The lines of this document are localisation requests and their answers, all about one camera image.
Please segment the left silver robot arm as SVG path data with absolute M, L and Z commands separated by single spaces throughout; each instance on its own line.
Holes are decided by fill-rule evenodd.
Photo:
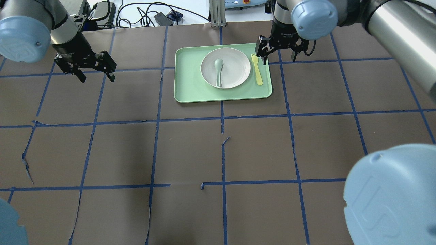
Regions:
M 117 64 L 107 51 L 95 52 L 83 31 L 98 29 L 101 17 L 70 15 L 59 0 L 2 0 L 1 55 L 13 62 L 42 60 L 49 46 L 57 54 L 54 63 L 64 74 L 86 81 L 83 68 L 104 73 L 114 82 Z

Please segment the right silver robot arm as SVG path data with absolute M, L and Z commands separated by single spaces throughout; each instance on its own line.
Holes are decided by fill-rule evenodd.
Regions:
M 435 106 L 357 26 L 279 52 L 310 245 L 435 244 Z

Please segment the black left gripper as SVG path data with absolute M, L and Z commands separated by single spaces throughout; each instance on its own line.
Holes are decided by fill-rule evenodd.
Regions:
M 72 74 L 82 83 L 85 83 L 86 76 L 81 70 L 90 68 L 103 72 L 110 82 L 115 82 L 113 73 L 117 67 L 116 62 L 105 50 L 93 51 L 83 33 L 78 32 L 71 40 L 61 44 L 54 44 L 53 48 L 57 51 L 54 61 L 63 73 Z

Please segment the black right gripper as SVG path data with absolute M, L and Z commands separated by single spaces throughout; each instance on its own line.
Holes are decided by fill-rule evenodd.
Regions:
M 272 21 L 271 34 L 269 37 L 258 36 L 255 54 L 262 59 L 263 65 L 266 65 L 268 56 L 277 50 L 291 49 L 291 59 L 296 61 L 300 53 L 310 56 L 314 48 L 308 52 L 309 40 L 299 36 L 296 28 L 292 24 L 282 23 L 276 19 Z

